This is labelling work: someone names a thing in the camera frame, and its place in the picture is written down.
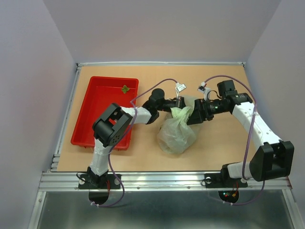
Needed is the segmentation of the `pale green plastic bag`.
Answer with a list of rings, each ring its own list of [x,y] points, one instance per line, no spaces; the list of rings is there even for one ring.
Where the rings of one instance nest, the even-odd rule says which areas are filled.
[[[157,134],[157,142],[161,150],[167,154],[182,154],[194,144],[202,124],[188,125],[187,121],[194,111],[195,97],[186,96],[184,108],[174,107],[166,115]]]

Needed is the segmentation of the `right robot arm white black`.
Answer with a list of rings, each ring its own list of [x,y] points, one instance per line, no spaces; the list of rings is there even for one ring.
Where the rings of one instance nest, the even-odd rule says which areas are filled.
[[[266,181],[290,175],[294,145],[282,140],[266,124],[257,112],[256,104],[247,93],[238,93],[233,80],[218,83],[218,99],[210,99],[211,89],[203,82],[198,90],[203,99],[196,99],[194,111],[188,125],[211,121],[215,115],[232,114],[248,133],[247,142],[253,141],[256,153],[247,162],[223,165],[220,172],[204,179],[206,185],[213,187],[232,187],[234,183],[246,186],[248,179]]]

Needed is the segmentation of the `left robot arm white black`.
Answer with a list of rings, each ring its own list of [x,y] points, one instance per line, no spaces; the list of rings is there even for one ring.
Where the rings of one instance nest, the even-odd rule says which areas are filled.
[[[151,124],[159,112],[170,112],[172,108],[184,108],[185,98],[178,96],[165,99],[162,89],[154,89],[149,99],[140,107],[134,104],[131,108],[121,107],[112,103],[94,122],[94,152],[93,158],[84,175],[79,180],[101,188],[106,183],[109,157],[114,147],[131,131],[134,124]]]

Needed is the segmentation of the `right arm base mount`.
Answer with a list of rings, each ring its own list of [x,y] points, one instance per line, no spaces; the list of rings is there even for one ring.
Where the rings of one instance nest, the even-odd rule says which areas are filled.
[[[241,182],[240,178],[230,178],[220,173],[206,173],[201,185],[206,188],[246,188],[247,183]]]

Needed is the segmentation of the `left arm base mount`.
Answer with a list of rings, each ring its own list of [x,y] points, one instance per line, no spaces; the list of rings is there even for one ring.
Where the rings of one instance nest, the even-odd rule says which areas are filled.
[[[77,173],[76,177],[79,180],[78,189],[90,190],[90,189],[120,189],[121,184],[113,174],[102,175],[97,181],[94,181],[86,173]]]

